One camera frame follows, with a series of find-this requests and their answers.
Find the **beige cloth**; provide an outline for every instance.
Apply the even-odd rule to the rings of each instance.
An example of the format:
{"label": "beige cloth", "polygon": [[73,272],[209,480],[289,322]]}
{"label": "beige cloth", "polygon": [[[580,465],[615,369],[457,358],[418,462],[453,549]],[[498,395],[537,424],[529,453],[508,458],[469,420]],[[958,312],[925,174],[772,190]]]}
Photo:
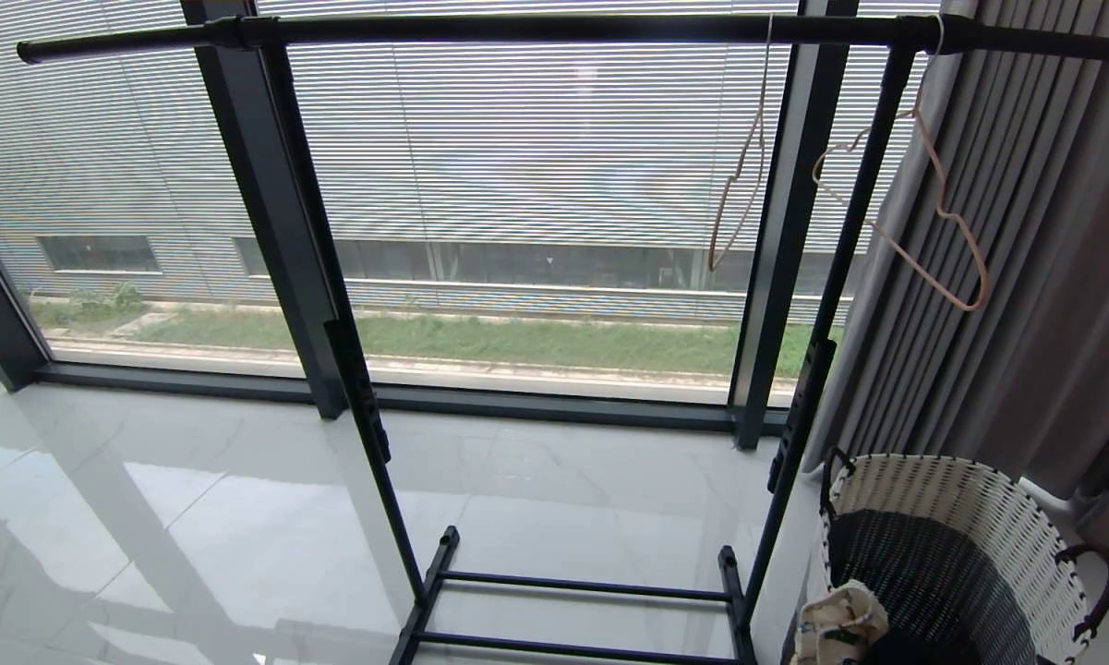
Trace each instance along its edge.
{"label": "beige cloth", "polygon": [[853,665],[891,624],[866,584],[849,580],[820,601],[800,608],[793,665]]}

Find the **louvered facade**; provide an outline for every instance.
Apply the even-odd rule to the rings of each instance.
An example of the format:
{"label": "louvered facade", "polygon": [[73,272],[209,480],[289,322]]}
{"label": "louvered facade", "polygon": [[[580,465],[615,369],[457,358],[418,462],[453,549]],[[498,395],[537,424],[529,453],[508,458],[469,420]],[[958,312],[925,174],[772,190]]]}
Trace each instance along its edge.
{"label": "louvered facade", "polygon": [[[862,13],[925,12],[929,4],[864,2]],[[388,8],[795,12],[787,2],[622,0],[264,0],[258,8],[279,16]],[[64,295],[132,282],[149,299],[274,303],[269,280],[243,262],[253,232],[194,54],[28,68],[13,51],[27,37],[181,22],[175,0],[0,0],[0,258],[21,290]],[[741,316],[757,206],[735,244],[744,254],[732,256],[726,274],[708,274],[704,248],[723,181],[755,114],[763,47],[373,43],[293,47],[289,54],[335,238],[388,243],[423,257],[423,268],[406,277],[401,269],[370,268],[350,279],[362,307]],[[868,123],[884,58],[882,49],[853,50],[837,135]],[[786,47],[770,50],[769,143],[786,61]],[[884,184],[901,149],[891,150]],[[857,157],[835,156],[825,178],[848,191],[855,165]],[[747,190],[736,191],[728,218],[735,218]],[[841,222],[836,203],[821,202],[794,319],[815,311],[823,257]],[[126,270],[122,262],[108,263],[114,270],[98,262],[82,268],[80,259],[49,256],[58,253],[51,247],[65,246],[57,236],[132,236],[135,252],[145,243],[154,260]],[[513,278],[489,278],[491,270],[470,266],[472,257],[519,245],[558,252],[529,247],[549,254],[546,270],[521,266]],[[600,268],[608,247],[617,263],[631,259],[634,268]],[[96,259],[90,243],[87,248]],[[567,268],[553,266],[554,256]],[[571,268],[574,262],[581,267]]]}

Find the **rack bottom bar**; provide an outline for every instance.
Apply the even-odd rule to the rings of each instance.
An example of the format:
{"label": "rack bottom bar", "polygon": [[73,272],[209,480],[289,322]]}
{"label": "rack bottom bar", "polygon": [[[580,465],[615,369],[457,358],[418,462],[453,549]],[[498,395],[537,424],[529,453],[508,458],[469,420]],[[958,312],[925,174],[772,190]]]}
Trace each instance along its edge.
{"label": "rack bottom bar", "polygon": [[444,581],[478,582],[485,585],[537,586],[543,590],[567,590],[576,592],[596,592],[609,594],[639,595],[647,597],[675,597],[682,601],[731,602],[731,597],[722,592],[702,592],[701,590],[672,590],[664,586],[640,586],[633,584],[604,584],[604,582],[580,582],[578,580],[551,580],[550,577],[521,577],[516,575],[489,575],[489,573],[465,573],[461,571],[444,571],[439,573]]}
{"label": "rack bottom bar", "polygon": [[554,656],[574,657],[609,657],[612,661],[629,661],[635,663],[667,663],[669,665],[739,665],[730,657],[684,656],[678,653],[657,653],[651,651],[629,651],[624,648],[600,648],[594,646],[578,646],[570,644],[550,644],[541,641],[481,638],[475,635],[457,635],[451,633],[415,633],[423,643],[448,644],[454,646],[472,646],[479,648],[503,648],[508,652],[549,653]]}

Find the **black metal clothes rack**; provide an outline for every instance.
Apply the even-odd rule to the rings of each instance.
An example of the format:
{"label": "black metal clothes rack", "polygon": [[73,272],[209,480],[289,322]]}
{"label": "black metal clothes rack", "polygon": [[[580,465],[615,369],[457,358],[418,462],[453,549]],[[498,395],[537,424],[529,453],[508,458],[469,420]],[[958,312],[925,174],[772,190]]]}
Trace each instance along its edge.
{"label": "black metal clothes rack", "polygon": [[[842,225],[841,239],[821,296],[808,351],[804,358],[787,421],[770,473],[769,489],[773,493],[764,533],[760,539],[755,562],[745,590],[741,589],[735,552],[730,546],[719,551],[719,574],[722,592],[706,590],[661,589],[661,586],[602,584],[574,580],[495,575],[454,571],[451,561],[460,544],[460,533],[448,526],[439,539],[435,559],[425,573],[419,572],[406,523],[386,463],[389,462],[389,439],[381,427],[373,382],[369,379],[356,321],[350,310],[345,283],[339,269],[327,219],[308,215],[312,241],[334,319],[325,325],[330,350],[339,367],[344,393],[373,471],[381,503],[389,519],[390,531],[410,582],[415,603],[399,634],[390,665],[409,665],[424,644],[554,654],[568,657],[606,657],[612,661],[665,663],[681,665],[754,665],[750,618],[755,610],[766,567],[775,548],[802,461],[816,405],[820,403],[834,346],[828,340],[833,314],[842,295],[853,257],[854,246],[865,219],[866,207],[897,106],[912,71],[917,51],[960,53],[973,50],[1008,51],[1047,55],[1097,59],[1109,62],[1109,39],[1040,32],[1040,30],[1003,29],[980,24],[958,16],[944,16],[943,24],[935,17],[897,17],[893,19],[773,17],[765,16],[489,16],[489,17],[233,17],[215,19],[204,24],[173,27],[161,30],[129,30],[96,35],[22,41],[17,52],[27,63],[54,59],[105,55],[218,47],[258,51],[267,72],[267,93],[279,108],[278,139],[293,147],[297,161],[297,188],[303,197],[321,201],[311,163],[304,125],[295,100],[291,66],[285,47],[289,43],[313,42],[765,42],[772,31],[776,43],[862,43],[891,49],[883,73],[878,104],[854,182],[853,196]],[[449,634],[427,631],[444,582],[471,582],[482,585],[515,585],[539,590],[563,590],[598,594],[634,595],[654,598],[676,598],[690,602],[723,603],[731,624],[734,657],[686,656],[591,646],[538,643],[537,641],[488,638],[488,636]]]}

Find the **gray curtain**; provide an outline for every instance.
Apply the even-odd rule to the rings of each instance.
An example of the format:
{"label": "gray curtain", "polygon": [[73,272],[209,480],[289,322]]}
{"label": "gray curtain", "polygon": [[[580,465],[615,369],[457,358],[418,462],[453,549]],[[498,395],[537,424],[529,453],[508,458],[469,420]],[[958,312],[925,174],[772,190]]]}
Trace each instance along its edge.
{"label": "gray curtain", "polygon": [[[1109,35],[1109,0],[988,1],[976,16]],[[958,454],[1071,497],[1098,459],[1109,483],[1109,64],[953,59],[949,83],[929,85],[946,101],[947,206],[979,236],[993,298],[963,314],[875,241],[806,468],[832,446]],[[976,273],[936,193],[913,144],[883,223],[968,298]]]}

